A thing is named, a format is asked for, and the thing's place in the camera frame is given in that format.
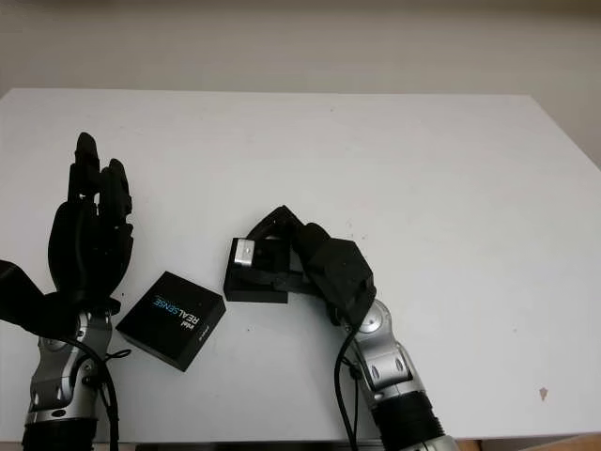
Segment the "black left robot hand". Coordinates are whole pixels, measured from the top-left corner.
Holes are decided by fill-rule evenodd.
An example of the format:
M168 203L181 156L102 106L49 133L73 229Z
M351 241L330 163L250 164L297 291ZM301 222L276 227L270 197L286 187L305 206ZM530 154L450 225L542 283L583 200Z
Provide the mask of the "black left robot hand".
M80 133L67 200L56 211L48 245L50 273L59 292L87 303L111 298L131 259L131 212L124 165L112 159L102 168L95 139Z

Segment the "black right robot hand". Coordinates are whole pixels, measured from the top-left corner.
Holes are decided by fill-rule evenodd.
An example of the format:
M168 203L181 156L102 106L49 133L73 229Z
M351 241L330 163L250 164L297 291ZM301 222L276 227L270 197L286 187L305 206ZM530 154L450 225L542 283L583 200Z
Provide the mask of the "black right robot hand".
M303 223L283 205L260 220L246 236L253 241L268 237L284 239L291 244L311 282L320 286L321 279L328 277L327 272L335 258L335 241L320 225Z

